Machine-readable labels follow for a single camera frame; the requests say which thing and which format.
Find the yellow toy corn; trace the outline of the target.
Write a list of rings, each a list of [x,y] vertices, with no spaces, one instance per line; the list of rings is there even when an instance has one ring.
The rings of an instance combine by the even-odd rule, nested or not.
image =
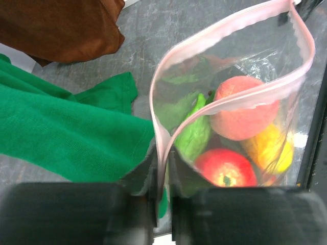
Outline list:
[[[270,124],[257,135],[241,141],[252,161],[261,169],[274,175],[285,172],[291,165],[294,154],[294,135],[282,132]]]

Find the pink toy peach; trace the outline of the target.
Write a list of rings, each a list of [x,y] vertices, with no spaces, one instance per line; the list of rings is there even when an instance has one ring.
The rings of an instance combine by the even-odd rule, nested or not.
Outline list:
[[[215,100],[262,85],[259,79],[250,76],[235,76],[220,84],[215,93]],[[234,141],[251,138],[275,119],[280,101],[272,104],[257,105],[253,108],[241,108],[232,111],[222,110],[211,116],[212,129],[219,135]]]

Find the clear pink-dotted zip bag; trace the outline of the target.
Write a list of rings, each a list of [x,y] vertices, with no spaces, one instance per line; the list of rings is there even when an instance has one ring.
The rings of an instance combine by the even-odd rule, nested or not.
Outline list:
[[[279,109],[271,124],[294,135],[293,160],[285,172],[274,175],[261,170],[243,149],[242,140],[225,138],[212,126],[201,154],[211,149],[241,154],[252,165],[256,187],[296,183],[299,94],[315,55],[314,39],[296,9],[298,5],[298,1],[267,1],[243,9],[182,41],[163,57],[149,96],[161,185],[170,184],[168,156],[172,150],[180,154],[174,142],[186,126],[200,116],[208,116],[211,125],[211,116],[222,110],[248,109],[277,100]],[[216,101],[220,84],[235,76],[250,76],[264,83]],[[207,180],[194,161],[180,156]]]

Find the green toy cucumber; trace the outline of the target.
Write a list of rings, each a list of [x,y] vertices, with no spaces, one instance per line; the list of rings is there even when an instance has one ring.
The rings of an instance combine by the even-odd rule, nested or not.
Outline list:
[[[211,137],[211,125],[208,116],[200,116],[184,128],[174,144],[182,157],[194,161],[206,148]]]

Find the red toy apple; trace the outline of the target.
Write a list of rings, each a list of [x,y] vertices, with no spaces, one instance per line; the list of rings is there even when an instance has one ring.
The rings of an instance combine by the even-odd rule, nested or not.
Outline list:
[[[201,154],[194,166],[212,184],[219,187],[257,186],[251,163],[229,149],[211,149]]]

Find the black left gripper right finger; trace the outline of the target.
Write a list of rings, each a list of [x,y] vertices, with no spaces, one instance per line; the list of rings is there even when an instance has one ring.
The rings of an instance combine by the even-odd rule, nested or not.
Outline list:
[[[299,187],[213,186],[176,150],[168,156],[177,244],[326,244],[326,206]]]

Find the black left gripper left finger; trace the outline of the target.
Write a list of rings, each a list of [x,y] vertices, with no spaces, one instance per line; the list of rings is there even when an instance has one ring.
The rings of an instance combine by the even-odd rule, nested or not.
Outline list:
[[[1,193],[1,244],[152,244],[158,153],[115,182],[20,183]]]

